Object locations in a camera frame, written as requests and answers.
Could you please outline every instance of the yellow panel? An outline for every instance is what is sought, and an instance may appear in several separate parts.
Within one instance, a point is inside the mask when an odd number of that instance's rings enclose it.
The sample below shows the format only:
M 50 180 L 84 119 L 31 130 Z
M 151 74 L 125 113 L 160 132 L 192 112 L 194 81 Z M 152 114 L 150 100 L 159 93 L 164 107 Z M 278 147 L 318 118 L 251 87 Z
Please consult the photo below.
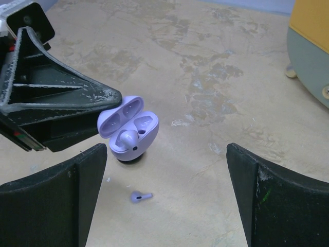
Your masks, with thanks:
M 296 0 L 289 25 L 329 53 L 329 0 Z

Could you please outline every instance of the open charging case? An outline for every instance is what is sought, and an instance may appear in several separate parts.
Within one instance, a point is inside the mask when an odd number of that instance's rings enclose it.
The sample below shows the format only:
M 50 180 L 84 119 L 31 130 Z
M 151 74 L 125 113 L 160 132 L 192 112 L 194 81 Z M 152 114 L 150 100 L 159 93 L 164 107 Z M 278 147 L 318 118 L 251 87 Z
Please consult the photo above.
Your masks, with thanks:
M 126 96 L 122 104 L 101 112 L 97 129 L 101 137 L 109 139 L 109 148 L 120 161 L 132 161 L 140 157 L 152 144 L 159 131 L 159 119 L 153 112 L 143 112 L 144 100 L 139 96 Z M 120 140 L 127 130 L 138 132 L 138 149 L 129 149 Z

